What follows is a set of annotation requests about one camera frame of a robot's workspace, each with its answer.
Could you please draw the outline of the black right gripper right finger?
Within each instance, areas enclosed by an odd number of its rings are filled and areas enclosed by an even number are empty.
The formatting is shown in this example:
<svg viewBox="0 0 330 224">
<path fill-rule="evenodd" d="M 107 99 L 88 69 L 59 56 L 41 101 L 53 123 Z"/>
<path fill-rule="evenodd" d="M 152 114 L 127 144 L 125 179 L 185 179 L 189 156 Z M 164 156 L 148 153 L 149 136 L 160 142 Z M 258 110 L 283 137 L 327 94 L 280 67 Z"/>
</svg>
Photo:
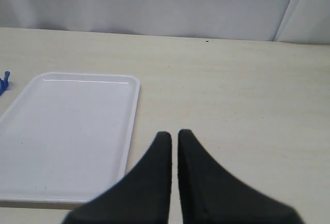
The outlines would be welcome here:
<svg viewBox="0 0 330 224">
<path fill-rule="evenodd" d="M 178 133 L 177 160 L 184 223 L 303 223 L 294 208 L 230 174 L 191 130 Z"/>
</svg>

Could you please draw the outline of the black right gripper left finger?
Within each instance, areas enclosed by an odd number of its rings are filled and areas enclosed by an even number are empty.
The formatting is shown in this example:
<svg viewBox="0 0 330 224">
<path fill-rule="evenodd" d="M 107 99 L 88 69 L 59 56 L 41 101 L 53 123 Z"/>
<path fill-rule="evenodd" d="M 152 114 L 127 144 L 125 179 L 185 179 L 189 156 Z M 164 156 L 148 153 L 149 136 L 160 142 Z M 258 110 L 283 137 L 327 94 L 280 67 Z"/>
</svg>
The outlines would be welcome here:
<svg viewBox="0 0 330 224">
<path fill-rule="evenodd" d="M 168 223 L 171 184 L 172 139 L 158 132 L 121 181 L 70 211 L 63 223 Z"/>
</svg>

